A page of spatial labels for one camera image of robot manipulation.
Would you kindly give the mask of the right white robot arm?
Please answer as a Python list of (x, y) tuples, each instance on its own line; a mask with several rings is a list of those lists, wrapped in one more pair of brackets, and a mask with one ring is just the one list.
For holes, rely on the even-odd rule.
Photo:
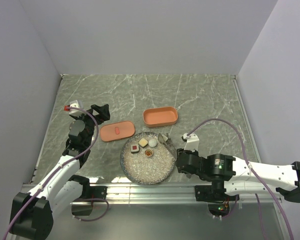
[(300, 162), (271, 165), (246, 162), (221, 153), (201, 157), (197, 151), (179, 148), (175, 165), (179, 173), (196, 175), (206, 185), (196, 185), (198, 202), (234, 201), (241, 194), (282, 196), (286, 201), (300, 203)]

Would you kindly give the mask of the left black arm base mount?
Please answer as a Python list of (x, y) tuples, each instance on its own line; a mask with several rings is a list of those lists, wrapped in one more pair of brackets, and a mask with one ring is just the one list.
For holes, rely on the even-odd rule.
[(104, 185), (90, 186), (88, 196), (91, 199), (97, 198), (97, 199), (104, 199), (105, 200), (106, 197), (107, 197), (107, 190), (108, 190), (108, 187), (104, 186)]

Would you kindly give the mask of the metal tongs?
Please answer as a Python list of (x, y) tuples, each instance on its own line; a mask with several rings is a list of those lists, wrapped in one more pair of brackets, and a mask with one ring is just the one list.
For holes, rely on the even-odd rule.
[(168, 135), (168, 137), (169, 137), (169, 140), (168, 140), (167, 144), (163, 145), (163, 146), (169, 151), (169, 153), (173, 156), (173, 158), (175, 160), (177, 160), (177, 150), (176, 150), (169, 135)]

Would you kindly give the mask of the orange lunch box base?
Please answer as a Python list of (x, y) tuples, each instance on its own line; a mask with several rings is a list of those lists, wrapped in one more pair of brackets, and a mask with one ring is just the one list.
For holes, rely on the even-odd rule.
[(143, 112), (143, 121), (148, 128), (174, 125), (178, 120), (178, 112), (172, 106), (149, 108)]

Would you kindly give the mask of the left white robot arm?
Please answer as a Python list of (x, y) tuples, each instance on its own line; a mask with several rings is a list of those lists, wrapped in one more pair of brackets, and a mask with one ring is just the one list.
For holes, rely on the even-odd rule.
[(80, 108), (72, 101), (64, 110), (74, 119), (60, 159), (47, 176), (26, 193), (19, 192), (12, 201), (8, 234), (30, 240), (45, 240), (57, 215), (75, 200), (93, 201), (90, 181), (77, 175), (87, 161), (99, 135), (99, 125), (110, 120), (109, 105)]

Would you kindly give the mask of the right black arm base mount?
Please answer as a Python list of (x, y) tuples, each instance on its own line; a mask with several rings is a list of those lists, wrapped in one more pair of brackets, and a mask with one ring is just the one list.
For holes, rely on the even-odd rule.
[(194, 193), (197, 202), (223, 203), (228, 199), (224, 193), (213, 193), (210, 185), (195, 185)]

